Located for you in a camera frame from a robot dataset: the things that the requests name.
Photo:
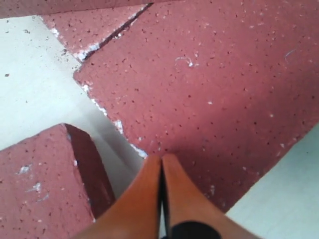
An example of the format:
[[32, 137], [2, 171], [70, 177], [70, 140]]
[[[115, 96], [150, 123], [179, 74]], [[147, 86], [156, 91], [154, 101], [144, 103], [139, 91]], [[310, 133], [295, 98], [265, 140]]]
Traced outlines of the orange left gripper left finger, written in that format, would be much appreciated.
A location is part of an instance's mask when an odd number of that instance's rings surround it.
[[148, 156], [127, 190], [74, 239], [157, 239], [160, 227], [161, 159]]

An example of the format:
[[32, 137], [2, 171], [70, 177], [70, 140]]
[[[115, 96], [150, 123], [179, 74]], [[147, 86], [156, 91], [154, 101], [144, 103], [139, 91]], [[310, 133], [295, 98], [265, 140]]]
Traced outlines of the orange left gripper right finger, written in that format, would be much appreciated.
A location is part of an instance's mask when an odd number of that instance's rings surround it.
[[250, 239], [244, 229], [214, 206], [193, 184], [173, 154], [162, 157], [165, 226], [169, 239]]

